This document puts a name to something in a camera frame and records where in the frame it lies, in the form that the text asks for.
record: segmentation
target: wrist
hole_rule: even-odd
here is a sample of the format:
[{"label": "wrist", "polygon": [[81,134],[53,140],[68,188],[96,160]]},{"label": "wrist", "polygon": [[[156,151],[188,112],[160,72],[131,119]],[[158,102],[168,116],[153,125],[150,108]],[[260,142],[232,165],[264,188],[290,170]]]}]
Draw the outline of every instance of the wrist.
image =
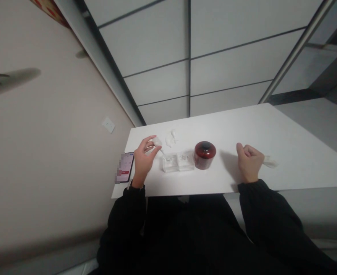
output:
[{"label": "wrist", "polygon": [[245,177],[244,178],[244,183],[255,183],[259,181],[259,178],[257,176],[251,176],[251,177]]},{"label": "wrist", "polygon": [[135,174],[131,183],[131,186],[134,188],[143,188],[144,181],[146,180],[147,175]]}]

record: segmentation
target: finger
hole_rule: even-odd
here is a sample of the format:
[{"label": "finger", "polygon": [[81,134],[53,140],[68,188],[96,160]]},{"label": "finger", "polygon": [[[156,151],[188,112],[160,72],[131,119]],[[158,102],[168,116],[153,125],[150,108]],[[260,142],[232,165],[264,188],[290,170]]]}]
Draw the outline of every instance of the finger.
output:
[{"label": "finger", "polygon": [[147,153],[148,151],[152,150],[154,146],[147,147],[144,152]]},{"label": "finger", "polygon": [[247,149],[244,148],[244,152],[247,157],[251,157],[251,154]]},{"label": "finger", "polygon": [[146,137],[145,139],[143,139],[142,142],[141,142],[141,144],[139,145],[138,149],[139,149],[140,151],[144,151],[147,142],[148,142],[150,139],[155,138],[155,137],[156,137],[156,135],[154,135],[154,136],[149,136],[149,137]]},{"label": "finger", "polygon": [[258,155],[262,155],[261,152],[259,152],[258,150],[256,150],[254,147],[250,146],[250,145],[245,145],[244,147],[245,150],[247,150],[252,156],[258,156]]},{"label": "finger", "polygon": [[157,146],[156,148],[154,148],[154,150],[150,153],[149,157],[153,160],[161,148],[162,146]]},{"label": "finger", "polygon": [[149,142],[147,142],[147,144],[146,144],[146,148],[148,148],[148,147],[150,147],[150,146],[154,146],[154,143],[153,143],[153,141],[149,141]]},{"label": "finger", "polygon": [[244,148],[242,147],[241,143],[236,144],[236,151],[239,159],[243,159],[246,157]]}]

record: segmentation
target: beige wall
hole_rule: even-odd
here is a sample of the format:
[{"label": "beige wall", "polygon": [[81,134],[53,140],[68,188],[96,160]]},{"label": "beige wall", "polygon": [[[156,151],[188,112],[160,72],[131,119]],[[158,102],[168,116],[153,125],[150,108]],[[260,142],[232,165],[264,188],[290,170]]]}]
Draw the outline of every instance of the beige wall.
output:
[{"label": "beige wall", "polygon": [[0,0],[0,73],[41,70],[0,94],[0,253],[107,223],[133,124],[90,59],[75,57],[81,49],[30,1]]}]

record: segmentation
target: black sleeve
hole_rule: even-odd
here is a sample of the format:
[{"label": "black sleeve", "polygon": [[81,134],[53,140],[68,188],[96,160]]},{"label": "black sleeve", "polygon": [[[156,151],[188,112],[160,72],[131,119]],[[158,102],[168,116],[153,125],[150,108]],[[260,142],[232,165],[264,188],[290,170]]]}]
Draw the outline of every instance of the black sleeve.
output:
[{"label": "black sleeve", "polygon": [[124,190],[115,201],[97,252],[99,274],[129,271],[141,255],[139,234],[146,216],[145,190]]},{"label": "black sleeve", "polygon": [[301,274],[337,274],[337,263],[303,231],[286,199],[259,180],[240,184],[246,233],[253,243]]}]

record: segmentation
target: person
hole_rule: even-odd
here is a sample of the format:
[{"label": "person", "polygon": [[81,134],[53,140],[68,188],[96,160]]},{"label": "person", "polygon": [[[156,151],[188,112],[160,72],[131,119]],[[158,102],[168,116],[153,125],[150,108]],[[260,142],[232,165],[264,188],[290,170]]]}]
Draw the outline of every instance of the person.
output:
[{"label": "person", "polygon": [[286,199],[258,179],[264,155],[249,145],[237,144],[247,235],[222,194],[190,196],[188,203],[150,197],[146,212],[144,181],[161,149],[154,137],[134,151],[135,175],[111,210],[97,274],[337,274]]}]

